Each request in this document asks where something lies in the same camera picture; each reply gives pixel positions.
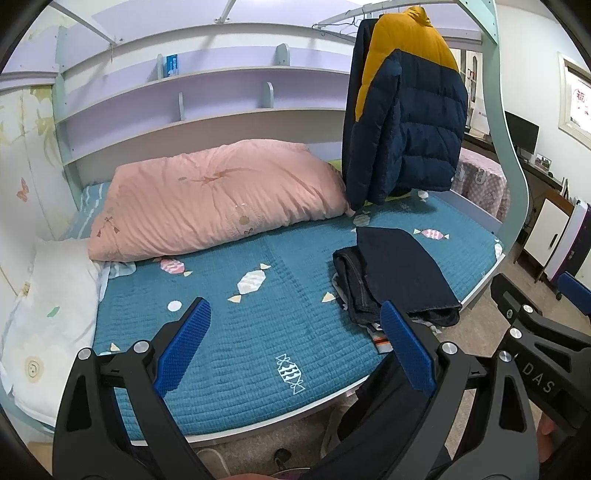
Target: computer monitor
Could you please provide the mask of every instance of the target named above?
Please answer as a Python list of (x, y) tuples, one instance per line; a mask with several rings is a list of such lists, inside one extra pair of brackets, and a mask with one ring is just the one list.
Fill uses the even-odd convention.
[(515, 147), (517, 156), (527, 156), (526, 159), (529, 161), (535, 153), (535, 145), (538, 141), (540, 127), (510, 112), (505, 112), (505, 116), (507, 118), (507, 127), (509, 127), (511, 142)]

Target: floral wallpaper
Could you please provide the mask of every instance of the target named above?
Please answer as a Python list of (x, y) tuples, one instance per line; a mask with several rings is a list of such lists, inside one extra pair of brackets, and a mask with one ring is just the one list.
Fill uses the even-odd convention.
[[(55, 130), (51, 86), (0, 94), (2, 292), (8, 287), (14, 295), (22, 289), (35, 238), (60, 239), (77, 211), (61, 166)], [(0, 326), (5, 314), (3, 305)]]

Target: lavender shelf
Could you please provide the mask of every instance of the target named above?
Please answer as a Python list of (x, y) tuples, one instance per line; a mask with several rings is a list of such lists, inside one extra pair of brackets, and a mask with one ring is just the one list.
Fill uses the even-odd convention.
[(314, 153), (340, 156), (344, 109), (257, 108), (210, 118), (175, 122), (92, 152), (73, 165), (82, 185), (110, 180), (119, 165), (170, 157), (247, 138), (314, 144)]
[(179, 93), (185, 122), (254, 111), (262, 106), (266, 82), (273, 86), (274, 108), (344, 109), (349, 76), (334, 70), (272, 66), (197, 72), (147, 83), (61, 119), (58, 135), (71, 155), (64, 156), (64, 163), (179, 122)]
[[(207, 74), (216, 70), (235, 70), (245, 67), (272, 67), (275, 49), (271, 46), (221, 47), (189, 51), (178, 54), (179, 77)], [(349, 73), (351, 56), (314, 48), (290, 48), (291, 67), (335, 70)], [(130, 65), (115, 72), (99, 76), (71, 91), (63, 98), (56, 113), (56, 121), (63, 121), (82, 110), (112, 97), (153, 85), (158, 80), (156, 59)]]

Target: window frame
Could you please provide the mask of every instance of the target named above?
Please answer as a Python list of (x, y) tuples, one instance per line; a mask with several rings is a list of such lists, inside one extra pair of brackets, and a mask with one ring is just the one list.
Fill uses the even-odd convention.
[(560, 63), (560, 120), (558, 128), (591, 150), (591, 132), (587, 132), (571, 121), (570, 108), (573, 92), (566, 78), (566, 74), (570, 70), (591, 85), (591, 73), (560, 52), (558, 60)]

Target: butterfly decal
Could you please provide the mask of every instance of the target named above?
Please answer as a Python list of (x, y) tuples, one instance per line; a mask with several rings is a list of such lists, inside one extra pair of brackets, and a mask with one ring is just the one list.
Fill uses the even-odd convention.
[(19, 197), (23, 202), (26, 202), (28, 200), (27, 193), (29, 193), (29, 187), (27, 186), (27, 182), (24, 178), (21, 178), (21, 187), (22, 190), (17, 192), (17, 197)]

